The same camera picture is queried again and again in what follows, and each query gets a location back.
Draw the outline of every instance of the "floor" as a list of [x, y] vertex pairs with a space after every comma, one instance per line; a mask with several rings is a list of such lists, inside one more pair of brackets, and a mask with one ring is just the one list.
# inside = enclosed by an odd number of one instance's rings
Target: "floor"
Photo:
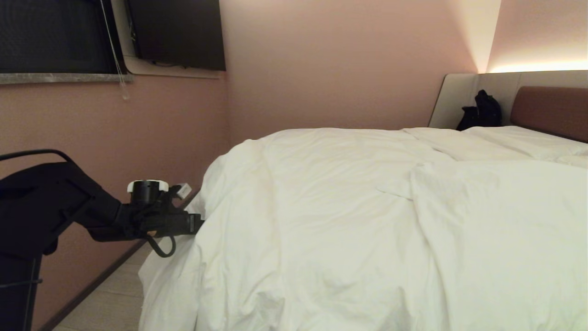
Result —
[[143, 245], [53, 330], [138, 330], [143, 287], [137, 273], [151, 251]]

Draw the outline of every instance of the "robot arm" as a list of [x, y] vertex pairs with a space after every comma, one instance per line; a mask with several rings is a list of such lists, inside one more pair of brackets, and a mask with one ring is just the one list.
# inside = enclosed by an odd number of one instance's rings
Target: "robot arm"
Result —
[[[131, 203], [122, 204], [60, 151], [13, 153], [0, 161], [46, 153], [65, 162], [36, 165], [0, 180], [0, 325], [13, 326], [10, 330], [30, 329], [41, 257], [57, 249], [59, 235], [73, 222], [96, 241], [147, 239], [161, 257], [174, 253], [174, 236], [196, 234], [203, 224], [199, 214], [183, 210], [190, 199], [173, 205], [173, 199], [185, 197], [181, 186], [135, 181], [128, 187]], [[172, 239], [169, 253], [153, 239], [166, 236]]]

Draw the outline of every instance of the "baseboard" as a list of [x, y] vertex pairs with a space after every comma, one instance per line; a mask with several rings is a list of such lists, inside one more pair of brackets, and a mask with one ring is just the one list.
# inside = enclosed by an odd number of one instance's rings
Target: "baseboard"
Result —
[[117, 259], [111, 266], [104, 270], [90, 285], [86, 286], [77, 296], [75, 296], [68, 304], [65, 305], [55, 316], [50, 318], [38, 331], [52, 331], [57, 325], [71, 313], [84, 299], [86, 299], [90, 293], [92, 293], [102, 282], [104, 282], [108, 276], [118, 269], [131, 255], [135, 254], [137, 250], [141, 248], [147, 241], [139, 240], [133, 245], [125, 254]]

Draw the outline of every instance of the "black bag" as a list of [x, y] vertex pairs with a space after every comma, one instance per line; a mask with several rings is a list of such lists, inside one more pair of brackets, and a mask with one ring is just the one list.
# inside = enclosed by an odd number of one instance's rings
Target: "black bag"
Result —
[[486, 91], [480, 90], [476, 96], [477, 107], [463, 107], [463, 118], [457, 126], [458, 131], [471, 127], [502, 126], [502, 109], [500, 104]]

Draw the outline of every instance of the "white duvet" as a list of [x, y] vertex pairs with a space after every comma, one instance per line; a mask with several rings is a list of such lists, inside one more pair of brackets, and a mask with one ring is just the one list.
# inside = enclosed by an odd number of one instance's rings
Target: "white duvet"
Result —
[[586, 170], [493, 144], [507, 161], [456, 162], [471, 141], [435, 130], [289, 130], [218, 158], [204, 226], [141, 268], [140, 329], [586, 330]]

